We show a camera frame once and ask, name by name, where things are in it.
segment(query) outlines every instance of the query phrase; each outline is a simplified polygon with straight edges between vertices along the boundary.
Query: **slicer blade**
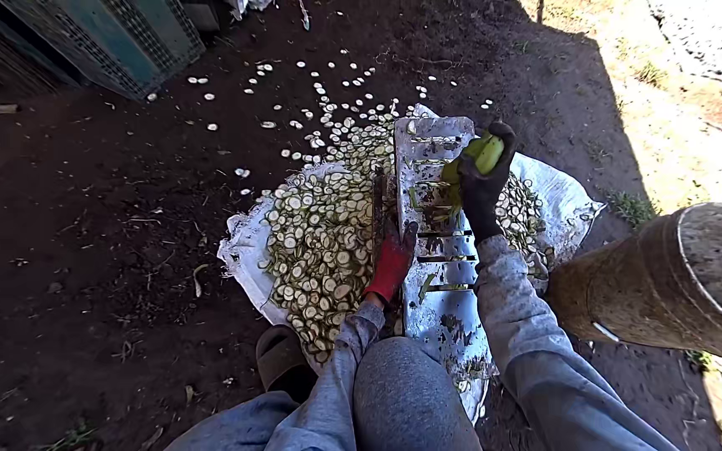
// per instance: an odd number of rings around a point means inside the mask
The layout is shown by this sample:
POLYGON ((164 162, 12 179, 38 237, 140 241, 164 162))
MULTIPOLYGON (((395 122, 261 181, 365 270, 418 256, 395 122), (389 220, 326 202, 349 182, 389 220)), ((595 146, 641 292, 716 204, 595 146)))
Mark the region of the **slicer blade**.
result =
POLYGON ((460 389, 494 370, 472 290, 478 262, 475 237, 463 212, 458 222, 444 218, 450 200, 440 179, 442 166, 473 138, 473 121, 467 117, 395 123, 400 229, 411 220, 419 225, 415 261, 403 284, 404 332, 436 350, 460 389), (423 287, 430 274, 429 286, 423 287))

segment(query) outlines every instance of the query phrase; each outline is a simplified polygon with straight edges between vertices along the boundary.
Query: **leg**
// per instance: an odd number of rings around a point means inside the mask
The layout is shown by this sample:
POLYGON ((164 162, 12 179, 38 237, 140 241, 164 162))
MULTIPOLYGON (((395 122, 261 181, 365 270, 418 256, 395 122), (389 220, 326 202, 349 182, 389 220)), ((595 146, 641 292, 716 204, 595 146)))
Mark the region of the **leg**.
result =
POLYGON ((278 423, 299 406, 285 392, 269 392, 205 418, 165 451, 262 451, 278 423))
POLYGON ((358 365, 353 401, 359 449, 480 450, 450 375, 415 340, 373 345, 358 365))

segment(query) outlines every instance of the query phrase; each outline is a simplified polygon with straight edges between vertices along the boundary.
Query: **gloved hand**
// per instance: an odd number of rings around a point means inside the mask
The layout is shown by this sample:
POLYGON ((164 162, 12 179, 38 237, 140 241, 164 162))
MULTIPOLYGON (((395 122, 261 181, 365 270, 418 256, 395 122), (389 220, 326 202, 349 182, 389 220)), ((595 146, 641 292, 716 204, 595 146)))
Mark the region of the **gloved hand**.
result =
POLYGON ((488 175, 481 175, 475 166, 475 159, 468 155, 461 157, 458 169, 461 201, 476 243, 503 234, 496 222, 495 204, 508 180, 508 168, 514 158, 516 140, 514 130, 502 122, 492 122, 488 130, 503 139, 503 154, 492 171, 488 175))
POLYGON ((380 245, 375 276, 362 296, 366 293, 375 293, 388 304, 392 301, 397 288, 406 279, 408 268, 414 260, 417 227, 414 221, 408 223, 402 238, 399 236, 395 221, 391 218, 386 221, 385 227, 386 237, 380 245))

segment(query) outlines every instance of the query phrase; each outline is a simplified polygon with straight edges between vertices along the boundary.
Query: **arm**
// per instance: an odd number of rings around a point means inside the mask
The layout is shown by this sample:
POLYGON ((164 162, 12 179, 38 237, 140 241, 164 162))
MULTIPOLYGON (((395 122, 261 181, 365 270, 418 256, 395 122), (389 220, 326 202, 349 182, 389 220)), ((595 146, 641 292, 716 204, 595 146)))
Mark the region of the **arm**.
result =
POLYGON ((502 235, 478 246, 478 312, 503 384, 549 449, 676 449, 573 351, 502 235))
POLYGON ((358 311, 344 319, 333 354, 308 400, 277 425, 267 450, 356 449, 352 420, 356 368, 383 325, 383 304, 367 294, 358 311))
POLYGON ((342 322, 330 359, 308 400, 286 417, 272 433, 267 450, 356 449, 353 428, 353 384, 358 363, 384 325, 384 304, 394 296, 414 259, 416 222, 400 239, 392 221, 386 223, 375 277, 362 294, 364 302, 342 322))

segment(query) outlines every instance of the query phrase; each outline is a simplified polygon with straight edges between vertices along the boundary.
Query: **dirt ground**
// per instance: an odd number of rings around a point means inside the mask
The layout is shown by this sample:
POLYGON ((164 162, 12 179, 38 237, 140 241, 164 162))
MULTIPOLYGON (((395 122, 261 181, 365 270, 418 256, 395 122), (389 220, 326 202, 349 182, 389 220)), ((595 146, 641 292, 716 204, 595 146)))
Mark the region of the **dirt ground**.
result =
MULTIPOLYGON (((424 103, 440 115, 503 118, 521 152, 569 173, 597 200, 608 190, 666 196, 649 180, 670 175, 675 163, 649 169, 655 157, 641 151, 653 143, 640 142, 632 130, 642 125, 625 117, 634 108, 627 105, 643 101, 618 92, 602 43, 548 25, 549 10, 543 22, 536 5, 514 0, 313 3, 306 32, 297 3, 279 5, 225 27, 154 103, 88 87, 23 99, 21 112, 0 117, 0 449, 92 429, 102 449, 138 449, 160 428, 147 447, 163 449, 197 421, 262 392, 254 343, 268 323, 221 277, 215 252, 226 218, 253 204, 239 191, 274 188, 295 169, 278 153, 303 146, 299 132, 258 122, 287 124, 299 108, 316 109, 311 78, 295 73, 300 59, 323 75, 336 61, 331 92, 342 90, 355 61, 377 67, 365 84, 377 99, 413 104, 421 84, 424 103), (276 69, 247 96, 259 61, 276 69), (193 86, 188 76, 209 82, 193 86), (204 101, 205 92, 216 99, 204 101), (479 107, 486 98, 493 108, 479 107), (206 130, 212 122, 218 131, 206 130), (236 177, 238 167, 252 175, 236 177), (196 298, 200 264, 209 266, 196 298)), ((558 17, 578 23, 566 14, 558 17)), ((670 149, 656 158, 674 158, 670 149)), ((606 214, 582 249, 629 232, 606 214)), ((721 448, 704 385, 681 352, 577 346, 675 445, 721 448)), ((486 406, 477 426, 485 448, 542 448, 500 387, 486 406)))

